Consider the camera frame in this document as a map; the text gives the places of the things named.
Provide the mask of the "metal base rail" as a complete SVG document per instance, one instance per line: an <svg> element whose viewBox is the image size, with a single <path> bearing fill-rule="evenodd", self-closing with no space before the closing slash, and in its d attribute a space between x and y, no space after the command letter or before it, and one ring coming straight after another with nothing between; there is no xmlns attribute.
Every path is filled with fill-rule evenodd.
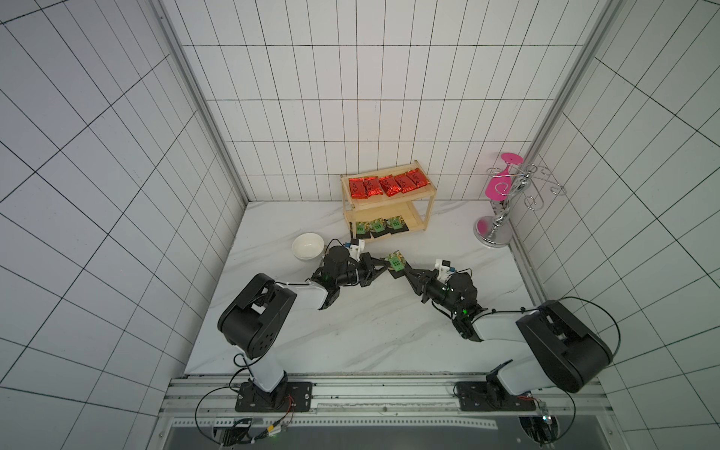
<svg viewBox="0 0 720 450"><path fill-rule="evenodd" d="M152 449L623 449L599 384L488 402L483 376L291 378L275 408L249 399L244 377L174 380Z"/></svg>

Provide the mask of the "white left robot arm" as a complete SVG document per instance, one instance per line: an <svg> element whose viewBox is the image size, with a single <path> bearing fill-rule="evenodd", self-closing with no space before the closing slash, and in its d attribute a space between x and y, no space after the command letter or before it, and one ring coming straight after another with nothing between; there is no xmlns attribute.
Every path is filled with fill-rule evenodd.
<svg viewBox="0 0 720 450"><path fill-rule="evenodd" d="M308 280L284 282L264 273L254 276L219 316L217 329L240 350L249 380L230 388L239 413L307 412L311 382L291 382L273 351L281 328L294 309L323 311L343 287L367 287L390 268L357 243L330 247Z"/></svg>

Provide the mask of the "pink wine glass decoration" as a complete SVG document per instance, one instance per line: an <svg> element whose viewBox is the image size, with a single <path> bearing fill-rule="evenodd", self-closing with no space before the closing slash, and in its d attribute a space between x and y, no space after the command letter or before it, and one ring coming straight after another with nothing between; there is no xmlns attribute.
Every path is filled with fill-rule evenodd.
<svg viewBox="0 0 720 450"><path fill-rule="evenodd" d="M519 167L524 162L523 157L514 153L502 153L501 160L505 167L500 172L491 172L486 188L487 198L494 202L502 202L508 197L513 184L510 169L513 166Z"/></svg>

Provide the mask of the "chrome cup holder stand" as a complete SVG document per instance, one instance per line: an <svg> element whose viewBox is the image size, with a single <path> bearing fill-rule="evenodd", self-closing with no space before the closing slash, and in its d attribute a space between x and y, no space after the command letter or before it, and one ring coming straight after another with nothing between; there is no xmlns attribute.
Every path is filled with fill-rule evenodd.
<svg viewBox="0 0 720 450"><path fill-rule="evenodd" d="M534 211L544 207L545 202L541 189L536 187L536 181L543 182L549 187L550 193L554 196L566 195L566 188L555 181L548 167L537 164L524 167L523 164L524 162L519 167L513 166L510 169L513 184L508 197L502 202L490 200L493 214L480 217L474 225L475 237L489 248L506 247L512 240L513 230L509 225L510 213L513 206L518 202L518 197L520 197L520 203L529 210ZM492 167L487 171L487 175L490 176L491 172L500 172L504 167Z"/></svg>

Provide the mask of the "white ceramic bowl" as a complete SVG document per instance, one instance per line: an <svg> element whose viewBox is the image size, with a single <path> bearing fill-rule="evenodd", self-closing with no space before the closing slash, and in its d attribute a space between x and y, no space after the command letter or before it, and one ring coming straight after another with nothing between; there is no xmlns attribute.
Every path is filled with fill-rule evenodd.
<svg viewBox="0 0 720 450"><path fill-rule="evenodd" d="M324 238L314 232L300 234L292 242L292 254L301 261L310 261L321 256L325 248Z"/></svg>

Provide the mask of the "green tea bag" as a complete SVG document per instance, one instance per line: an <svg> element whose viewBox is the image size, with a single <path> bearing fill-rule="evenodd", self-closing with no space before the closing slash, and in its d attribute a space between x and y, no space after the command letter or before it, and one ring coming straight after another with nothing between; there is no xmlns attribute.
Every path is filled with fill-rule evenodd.
<svg viewBox="0 0 720 450"><path fill-rule="evenodd" d="M390 233L386 220L382 217L369 222L369 230L373 238L379 238Z"/></svg>
<svg viewBox="0 0 720 450"><path fill-rule="evenodd" d="M355 226L355 233L354 236L357 239L371 239L372 238L372 232L371 232L371 225L367 221L358 221L354 223Z"/></svg>
<svg viewBox="0 0 720 450"><path fill-rule="evenodd" d="M405 276L406 261L399 250L396 250L385 257L388 264L388 272L394 279Z"/></svg>
<svg viewBox="0 0 720 450"><path fill-rule="evenodd" d="M401 216L389 217L385 220L385 224L391 234L405 233L409 230L408 225Z"/></svg>

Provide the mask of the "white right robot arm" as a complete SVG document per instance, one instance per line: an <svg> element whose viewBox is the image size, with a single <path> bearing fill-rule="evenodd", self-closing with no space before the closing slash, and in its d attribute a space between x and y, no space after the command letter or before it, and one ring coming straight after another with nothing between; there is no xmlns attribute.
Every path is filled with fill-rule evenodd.
<svg viewBox="0 0 720 450"><path fill-rule="evenodd" d="M400 275L422 302L431 303L450 320L463 339L507 341L522 347L515 357L501 357L482 382L455 385L462 410L534 410L536 403L529 393L556 387L575 394L617 353L560 300L530 309L485 309L477 302L471 272L455 270L445 260L438 260L433 270L405 265Z"/></svg>

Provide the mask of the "light wooden two-tier shelf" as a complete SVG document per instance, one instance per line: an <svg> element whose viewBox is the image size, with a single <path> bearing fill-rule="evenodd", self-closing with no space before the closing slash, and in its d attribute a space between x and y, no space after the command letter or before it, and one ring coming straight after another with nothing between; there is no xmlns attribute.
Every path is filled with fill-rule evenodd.
<svg viewBox="0 0 720 450"><path fill-rule="evenodd" d="M427 185L418 187L407 193L398 193L388 197L384 192L381 195L367 197L367 199L353 198L350 189L351 179L386 176L399 176L406 172L418 170L427 178ZM416 159L410 164L392 168L381 169L361 174L345 175L340 178L342 192L343 216L352 235L356 237L358 222L371 222L373 219L388 219L402 217L410 232L425 231L429 227L431 212L435 203L437 189L429 180L429 176Z"/></svg>

